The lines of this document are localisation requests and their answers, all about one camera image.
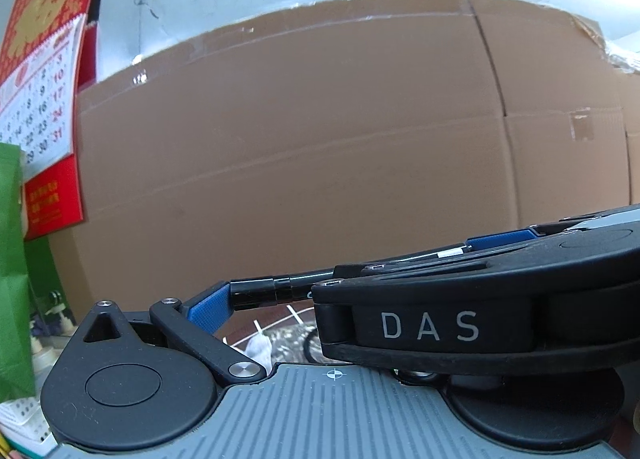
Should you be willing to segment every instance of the packing tape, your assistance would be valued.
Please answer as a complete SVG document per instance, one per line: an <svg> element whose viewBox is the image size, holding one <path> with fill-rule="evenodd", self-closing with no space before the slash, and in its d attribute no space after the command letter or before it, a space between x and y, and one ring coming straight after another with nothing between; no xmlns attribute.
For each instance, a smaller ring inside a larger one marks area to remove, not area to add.
<svg viewBox="0 0 640 459"><path fill-rule="evenodd" d="M78 114L202 57L272 36L375 18L472 15L468 0L335 0L266 12L193 38L176 38L174 45L80 91L76 99Z"/></svg>
<svg viewBox="0 0 640 459"><path fill-rule="evenodd" d="M571 135L575 142L588 142L593 140L593 118L587 112L575 112L571 114Z"/></svg>

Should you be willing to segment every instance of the green bag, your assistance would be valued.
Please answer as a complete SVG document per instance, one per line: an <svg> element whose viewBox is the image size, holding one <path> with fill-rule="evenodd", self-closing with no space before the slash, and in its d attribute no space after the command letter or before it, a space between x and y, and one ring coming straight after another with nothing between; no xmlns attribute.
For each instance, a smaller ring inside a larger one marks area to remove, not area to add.
<svg viewBox="0 0 640 459"><path fill-rule="evenodd" d="M35 395L20 147L0 144L0 402Z"/></svg>

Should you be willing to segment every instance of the gold pattern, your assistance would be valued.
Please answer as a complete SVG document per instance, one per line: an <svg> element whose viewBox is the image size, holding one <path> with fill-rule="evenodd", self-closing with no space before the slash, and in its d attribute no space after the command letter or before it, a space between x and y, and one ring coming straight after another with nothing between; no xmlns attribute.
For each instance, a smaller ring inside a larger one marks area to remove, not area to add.
<svg viewBox="0 0 640 459"><path fill-rule="evenodd" d="M14 38L9 46L9 57L24 55L27 44L46 32L52 20L60 13L66 0L30 0L14 26Z"/></svg>
<svg viewBox="0 0 640 459"><path fill-rule="evenodd" d="M82 5L80 2L73 0L71 2L69 2L69 4L66 7L67 10L69 10L69 12L71 13L72 16L78 14L81 10L82 10Z"/></svg>

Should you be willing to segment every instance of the calendar page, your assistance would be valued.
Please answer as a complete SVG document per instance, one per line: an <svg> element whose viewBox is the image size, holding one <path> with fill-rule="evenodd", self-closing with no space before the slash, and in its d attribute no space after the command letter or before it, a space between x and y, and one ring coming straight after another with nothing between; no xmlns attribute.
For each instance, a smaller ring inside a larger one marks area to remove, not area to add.
<svg viewBox="0 0 640 459"><path fill-rule="evenodd" d="M26 154L26 182L73 153L73 112L86 15L38 46L0 86L0 142Z"/></svg>

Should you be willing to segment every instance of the brown cardboard box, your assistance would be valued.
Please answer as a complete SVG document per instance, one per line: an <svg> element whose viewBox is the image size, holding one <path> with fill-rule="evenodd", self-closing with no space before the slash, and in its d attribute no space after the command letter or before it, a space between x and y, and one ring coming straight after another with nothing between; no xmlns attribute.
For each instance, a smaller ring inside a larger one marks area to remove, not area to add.
<svg viewBox="0 0 640 459"><path fill-rule="evenodd" d="M631 203L640 203L640 75L616 72L629 152Z"/></svg>
<svg viewBox="0 0 640 459"><path fill-rule="evenodd" d="M79 95L87 221L50 238L72 308L628 204L616 72L511 0L322 2L170 48Z"/></svg>

